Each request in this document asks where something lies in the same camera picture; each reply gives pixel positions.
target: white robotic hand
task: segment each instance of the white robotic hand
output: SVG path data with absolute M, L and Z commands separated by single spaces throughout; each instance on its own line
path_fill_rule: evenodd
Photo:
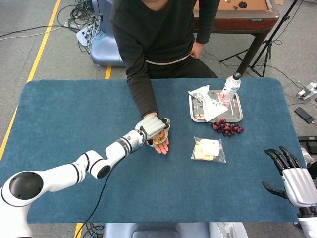
M 147 134 L 147 140 L 152 139 L 163 129 L 169 128 L 170 120 L 164 118 L 163 120 L 159 119 L 154 115 L 149 115 L 140 121 L 136 126 L 136 130 L 143 128 L 144 132 Z
M 288 199 L 299 208 L 298 219 L 307 238 L 317 238 L 317 190 L 307 169 L 304 169 L 297 158 L 283 146 L 283 152 L 267 149 L 265 153 L 273 159 L 282 176 L 285 191 L 272 188 L 267 182 L 262 184 L 270 193 Z

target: blue tablecloth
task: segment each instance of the blue tablecloth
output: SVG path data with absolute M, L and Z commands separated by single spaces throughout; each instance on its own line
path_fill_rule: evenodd
M 297 220 L 288 201 L 268 193 L 283 188 L 264 149 L 283 145 L 304 164 L 281 84 L 243 78 L 238 91 L 242 134 L 223 137 L 190 118 L 188 91 L 224 79 L 152 80 L 161 117 L 171 119 L 170 151 L 149 146 L 124 159 L 111 174 L 91 222 L 252 222 Z M 23 170 L 47 170 L 105 148 L 141 120 L 126 80 L 41 80 L 28 83 L 0 162 L 0 184 Z M 222 138 L 226 164 L 194 161 L 194 136 Z M 30 223 L 84 221 L 105 179 L 90 174 L 79 185 L 46 193 L 29 212 Z

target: plastic bottle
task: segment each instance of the plastic bottle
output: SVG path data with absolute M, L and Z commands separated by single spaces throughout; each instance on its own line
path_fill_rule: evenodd
M 233 76 L 230 76 L 227 78 L 223 90 L 219 94 L 219 102 L 226 104 L 230 103 L 233 95 L 238 91 L 241 85 L 241 74 L 236 72 L 233 74 Z

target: robotic arm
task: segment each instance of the robotic arm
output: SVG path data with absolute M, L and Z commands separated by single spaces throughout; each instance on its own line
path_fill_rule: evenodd
M 294 155 L 283 146 L 283 152 L 267 149 L 265 153 L 273 159 L 280 175 L 282 176 L 285 190 L 272 188 L 267 182 L 262 184 L 273 195 L 288 199 L 299 208 L 298 220 L 307 238 L 317 238 L 317 190 L 313 179 L 307 169 L 304 169 Z
M 82 182 L 86 172 L 97 179 L 104 178 L 121 159 L 169 127 L 169 122 L 169 119 L 146 117 L 135 130 L 106 148 L 106 160 L 91 150 L 67 165 L 46 171 L 23 171 L 11 176 L 0 188 L 1 238 L 32 238 L 27 214 L 35 200 L 47 191 L 57 192 Z

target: floor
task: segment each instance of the floor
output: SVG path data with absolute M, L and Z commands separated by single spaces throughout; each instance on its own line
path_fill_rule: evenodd
M 285 0 L 283 6 L 278 6 L 281 16 L 285 14 L 291 3 L 292 0 Z M 300 3 L 301 1 L 296 4 L 291 16 L 293 16 Z M 47 25 L 56 4 L 59 4 L 59 10 L 66 5 L 73 4 L 73 1 L 64 0 L 60 2 L 58 0 L 56 3 L 54 0 L 0 0 L 0 35 Z M 278 68 L 288 77 L 301 82 L 305 86 L 310 82 L 316 82 L 316 10 L 317 4 L 303 2 L 284 34 L 279 38 L 282 44 L 273 44 L 272 59 L 268 61 L 269 65 Z M 69 11 L 65 11 L 59 18 L 62 21 L 67 21 L 68 14 Z M 8 37 L 38 34 L 45 32 L 45 30 L 46 28 L 34 29 Z M 222 59 L 246 49 L 252 38 L 250 35 L 212 34 L 210 42 L 205 47 L 206 51 Z M 43 35 L 8 40 L 0 38 L 0 141 L 5 138 L 21 90 L 28 79 L 105 79 L 106 67 L 94 65 L 87 53 L 80 52 L 76 37 L 71 31 L 58 29 L 51 32 L 45 47 L 40 47 L 42 40 Z M 219 64 L 215 57 L 205 52 L 203 52 L 201 59 L 219 77 L 232 75 L 237 68 L 236 65 L 239 64 L 237 58 L 225 62 L 232 66 Z M 255 75 L 250 70 L 248 70 L 248 73 L 252 76 Z M 265 76 L 280 80 L 285 87 L 285 93 L 289 95 L 295 96 L 299 91 L 296 86 L 290 84 L 289 79 L 275 68 L 268 67 Z M 118 78 L 125 78 L 124 69 L 113 67 L 110 79 Z M 296 98 L 286 97 L 289 104 L 303 102 Z M 299 136 L 317 136 L 317 127 L 306 124 L 294 113 L 298 106 L 317 118 L 317 103 L 312 100 L 302 105 L 289 106 L 297 134 Z M 289 223 L 245 223 L 244 225 L 250 238 L 304 237 L 301 230 Z M 31 228 L 34 231 L 35 238 L 70 238 L 74 237 L 76 224 L 37 224 L 32 225 Z

